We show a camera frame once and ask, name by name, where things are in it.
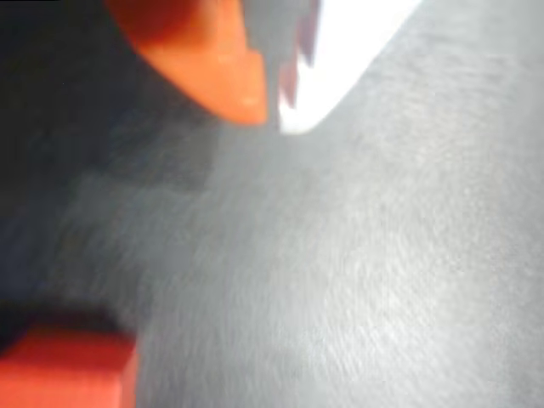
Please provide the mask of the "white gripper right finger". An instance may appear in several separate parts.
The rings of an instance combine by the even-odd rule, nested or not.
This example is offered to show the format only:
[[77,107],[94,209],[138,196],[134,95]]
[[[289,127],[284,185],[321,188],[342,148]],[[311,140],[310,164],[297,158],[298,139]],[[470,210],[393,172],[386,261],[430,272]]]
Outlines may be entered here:
[[320,125],[421,5],[407,1],[313,1],[279,70],[278,127],[285,135]]

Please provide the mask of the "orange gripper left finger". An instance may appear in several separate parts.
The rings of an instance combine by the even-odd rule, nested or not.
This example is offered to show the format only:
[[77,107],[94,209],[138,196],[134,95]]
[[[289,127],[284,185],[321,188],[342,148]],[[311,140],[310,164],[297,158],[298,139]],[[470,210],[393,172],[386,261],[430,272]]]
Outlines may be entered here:
[[109,1],[134,51],[214,115],[243,125],[268,115],[264,59],[247,44],[242,3]]

